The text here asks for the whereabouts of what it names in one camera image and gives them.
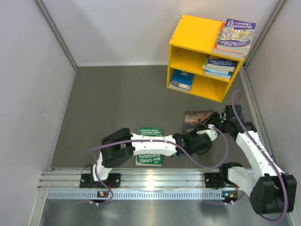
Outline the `dark Tale of Two Cities book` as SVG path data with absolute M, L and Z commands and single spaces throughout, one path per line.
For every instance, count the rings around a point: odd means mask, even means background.
M 202 126 L 212 113 L 213 110 L 186 111 L 184 115 L 183 134 L 186 135 L 194 129 Z

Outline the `blue 26-storey book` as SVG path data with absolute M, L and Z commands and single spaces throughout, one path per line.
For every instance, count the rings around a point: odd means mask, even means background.
M 211 70 L 205 70 L 205 75 L 215 77 L 215 78 L 230 80 L 232 77 L 232 72 L 221 73 L 221 72 L 215 72 L 215 71 L 211 71 Z

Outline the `light blue back-cover book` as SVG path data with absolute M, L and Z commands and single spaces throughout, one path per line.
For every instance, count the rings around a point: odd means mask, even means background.
M 194 80 L 194 75 L 195 74 L 193 73 L 174 70 L 169 83 L 169 87 L 184 92 L 190 92 Z

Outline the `blue 39-storey book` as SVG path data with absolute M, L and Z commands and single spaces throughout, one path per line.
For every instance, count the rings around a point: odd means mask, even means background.
M 205 70 L 223 70 L 234 72 L 237 61 L 217 56 L 207 55 L 202 68 Z

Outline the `dark green treehouse book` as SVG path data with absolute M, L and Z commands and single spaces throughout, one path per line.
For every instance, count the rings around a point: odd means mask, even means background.
M 159 128 L 139 127 L 139 135 L 152 137 L 162 137 L 163 130 Z M 137 166 L 161 166 L 163 156 L 159 154 L 139 154 L 136 156 L 135 164 Z

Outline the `orange 78-storey book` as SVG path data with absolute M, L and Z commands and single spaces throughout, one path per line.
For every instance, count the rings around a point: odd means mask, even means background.
M 231 57 L 231 58 L 235 58 L 235 59 L 239 59 L 239 60 L 243 59 L 245 56 L 242 55 L 242 54 L 230 52 L 230 51 L 227 51 L 227 50 L 221 50 L 221 49 L 217 48 L 217 44 L 218 44 L 219 39 L 221 37 L 222 30 L 223 29 L 221 28 L 218 35 L 217 35 L 217 38 L 216 38 L 216 41 L 215 41 L 212 52 L 215 53 L 215 54 L 218 54 L 218 55 L 223 55 L 223 56 L 226 56 L 226 57 Z

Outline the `purple 52-storey book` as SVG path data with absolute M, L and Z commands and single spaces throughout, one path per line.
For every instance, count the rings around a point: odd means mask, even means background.
M 251 47 L 255 27 L 256 23 L 228 18 L 221 25 L 223 30 L 217 48 L 246 56 Z

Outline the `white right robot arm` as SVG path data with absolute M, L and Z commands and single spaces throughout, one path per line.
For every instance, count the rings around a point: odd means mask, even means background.
M 204 127 L 229 134 L 241 148 L 253 174 L 239 163 L 229 162 L 219 167 L 219 180 L 224 186 L 237 185 L 249 197 L 256 214 L 289 213 L 294 209 L 297 181 L 285 174 L 272 160 L 260 141 L 256 128 L 245 122 L 240 105 L 228 105 L 222 114 L 206 117 Z

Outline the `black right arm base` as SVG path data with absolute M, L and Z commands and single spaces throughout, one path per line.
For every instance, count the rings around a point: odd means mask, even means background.
M 217 190 L 219 188 L 233 187 L 233 184 L 227 183 L 222 179 L 219 173 L 205 173 L 205 186 Z

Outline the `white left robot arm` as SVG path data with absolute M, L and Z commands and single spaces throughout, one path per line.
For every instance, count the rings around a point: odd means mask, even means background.
M 197 130 L 187 135 L 176 133 L 164 137 L 150 137 L 131 133 L 129 128 L 122 128 L 102 139 L 101 152 L 92 167 L 90 182 L 96 187 L 103 186 L 110 171 L 122 166 L 132 156 L 192 156 L 204 152 L 212 147 L 212 142 L 217 136 L 214 129 Z

